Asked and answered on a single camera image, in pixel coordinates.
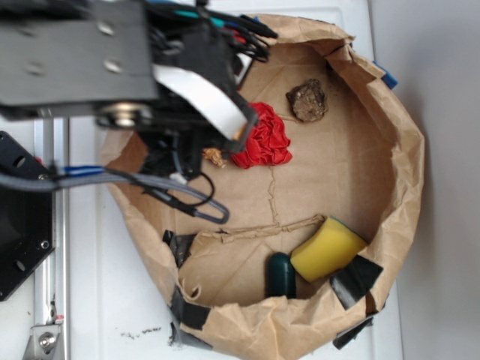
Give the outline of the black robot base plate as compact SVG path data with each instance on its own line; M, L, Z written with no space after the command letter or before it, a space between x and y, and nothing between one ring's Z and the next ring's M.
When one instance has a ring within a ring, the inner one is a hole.
M1 174L39 180L49 171L2 131ZM53 195L1 187L1 300L8 300L52 251Z

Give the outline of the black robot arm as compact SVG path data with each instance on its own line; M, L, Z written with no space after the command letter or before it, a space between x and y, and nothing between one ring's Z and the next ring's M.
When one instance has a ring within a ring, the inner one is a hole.
M194 179L208 148L241 152L257 114L239 94L235 25L197 2L3 1L1 114L94 116L135 131L142 172Z

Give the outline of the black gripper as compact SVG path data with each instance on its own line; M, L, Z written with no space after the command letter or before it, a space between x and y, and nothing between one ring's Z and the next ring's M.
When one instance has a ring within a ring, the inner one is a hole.
M236 154L257 123L238 93L235 72L244 66L229 31L214 25L152 31L152 75L159 99L101 107L97 123L132 130L148 154L141 173L192 180L202 172L204 149Z

